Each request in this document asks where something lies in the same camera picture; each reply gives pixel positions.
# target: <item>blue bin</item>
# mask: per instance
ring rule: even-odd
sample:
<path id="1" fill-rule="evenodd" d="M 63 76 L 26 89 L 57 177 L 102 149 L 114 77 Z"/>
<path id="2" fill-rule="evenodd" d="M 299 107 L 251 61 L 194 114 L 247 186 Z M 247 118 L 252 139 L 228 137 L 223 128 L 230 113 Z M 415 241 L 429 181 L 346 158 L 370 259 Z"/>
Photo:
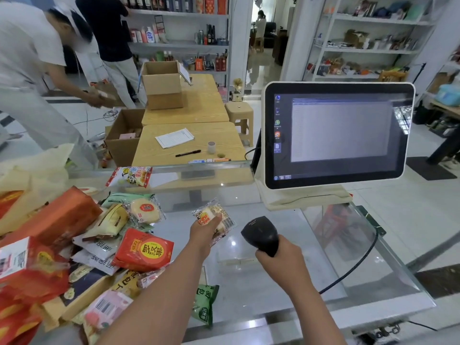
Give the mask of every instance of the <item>blue bin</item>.
<path id="1" fill-rule="evenodd" d="M 457 107 L 460 105 L 460 87 L 441 85 L 435 99 L 444 105 Z"/>

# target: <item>glass display case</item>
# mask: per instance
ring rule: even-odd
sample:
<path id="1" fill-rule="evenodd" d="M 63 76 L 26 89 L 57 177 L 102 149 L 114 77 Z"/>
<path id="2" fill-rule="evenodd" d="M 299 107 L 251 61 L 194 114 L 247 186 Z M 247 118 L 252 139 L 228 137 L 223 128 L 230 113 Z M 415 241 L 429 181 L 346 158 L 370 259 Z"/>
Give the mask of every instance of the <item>glass display case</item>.
<path id="1" fill-rule="evenodd" d="M 107 188 L 111 173 L 71 173 L 69 185 L 99 189 L 95 200 L 105 198 L 109 191 L 155 193 L 167 218 L 155 224 L 154 233 L 174 242 L 172 259 L 187 243 L 195 220 L 192 211 L 208 201 L 217 198 L 237 224 L 213 246 L 204 262 L 207 283 L 220 285 L 213 305 L 214 325 L 208 329 L 191 319 L 184 342 L 236 344 L 257 339 L 257 344 L 277 344 L 302 337 L 291 301 L 258 263 L 256 249 L 241 236 L 242 228 L 253 218 L 267 216 L 280 234 L 302 248 L 317 290 L 347 273 L 369 250 L 376 235 L 376 229 L 353 203 L 268 211 L 253 182 L 249 162 L 154 167 L 146 189 L 128 183 Z M 346 336 L 436 306 L 381 237 L 359 267 L 322 297 Z M 37 335 L 36 341 L 52 343 L 53 332 Z"/>

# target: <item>white pants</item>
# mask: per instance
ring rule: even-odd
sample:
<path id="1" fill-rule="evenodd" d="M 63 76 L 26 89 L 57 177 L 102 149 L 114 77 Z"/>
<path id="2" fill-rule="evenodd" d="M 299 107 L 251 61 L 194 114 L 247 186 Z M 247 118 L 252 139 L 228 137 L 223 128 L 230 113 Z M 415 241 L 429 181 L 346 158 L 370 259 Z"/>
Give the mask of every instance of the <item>white pants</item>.
<path id="1" fill-rule="evenodd" d="M 95 169 L 98 158 L 77 128 L 32 88 L 0 88 L 0 110 L 17 120 L 43 150 L 74 144 L 69 158 L 80 169 Z"/>
<path id="2" fill-rule="evenodd" d="M 112 81 L 113 85 L 120 96 L 121 101 L 126 105 L 129 109 L 135 109 L 136 105 L 132 101 L 128 87 L 126 86 L 126 79 L 128 79 L 131 86 L 136 91 L 138 89 L 139 84 L 139 74 L 132 58 L 126 59 L 123 62 L 105 62 L 104 68 L 107 70 L 109 74 L 110 80 Z M 139 92 L 137 92 L 139 101 L 143 106 L 147 104 L 147 95 L 145 94 L 145 88 L 141 83 L 139 87 Z"/>

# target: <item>marker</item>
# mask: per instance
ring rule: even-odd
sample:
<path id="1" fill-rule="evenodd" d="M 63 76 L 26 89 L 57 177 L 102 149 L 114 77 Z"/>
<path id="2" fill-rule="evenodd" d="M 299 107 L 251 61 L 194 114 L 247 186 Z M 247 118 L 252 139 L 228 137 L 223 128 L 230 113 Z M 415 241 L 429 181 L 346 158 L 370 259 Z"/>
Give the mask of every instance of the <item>marker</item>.
<path id="1" fill-rule="evenodd" d="M 176 155 L 176 157 L 185 156 L 185 155 L 191 155 L 191 154 L 198 154 L 200 152 L 201 152 L 201 150 L 194 150 L 194 151 L 190 151 L 189 153 L 183 153 L 183 154 Z"/>

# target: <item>person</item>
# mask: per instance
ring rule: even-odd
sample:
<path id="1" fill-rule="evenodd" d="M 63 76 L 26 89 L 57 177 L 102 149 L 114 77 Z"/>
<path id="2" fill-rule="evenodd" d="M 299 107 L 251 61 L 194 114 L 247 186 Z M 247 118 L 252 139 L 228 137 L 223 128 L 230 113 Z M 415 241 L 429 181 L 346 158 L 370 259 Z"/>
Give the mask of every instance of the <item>person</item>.
<path id="1" fill-rule="evenodd" d="M 195 221 L 190 238 L 173 263 L 144 290 L 99 339 L 98 345 L 181 344 L 195 299 L 201 267 L 211 251 L 222 216 L 207 225 Z M 309 345 L 346 345 L 324 301 L 315 290 L 300 247 L 279 235 L 273 258 L 256 251 L 269 276 L 288 294 Z"/>
<path id="2" fill-rule="evenodd" d="M 129 109 L 135 109 L 126 85 L 128 79 L 143 106 L 147 103 L 144 86 L 139 85 L 139 74 L 132 59 L 132 53 L 125 39 L 121 18 L 129 16 L 129 10 L 120 0 L 75 0 L 94 32 L 99 46 L 99 55 L 115 86 L 121 101 Z"/>
<path id="3" fill-rule="evenodd" d="M 95 152 L 41 95 L 43 74 L 56 88 L 101 107 L 104 99 L 72 84 L 64 67 L 63 45 L 84 48 L 92 39 L 85 20 L 65 6 L 46 12 L 16 2 L 0 2 L 0 110 L 17 120 L 43 150 L 74 144 L 70 159 L 83 169 L 98 165 Z"/>
<path id="4" fill-rule="evenodd" d="M 266 26 L 267 26 L 267 19 L 265 19 L 264 11 L 260 10 L 257 13 L 257 20 L 256 20 L 256 41 L 260 40 L 263 43 Z"/>

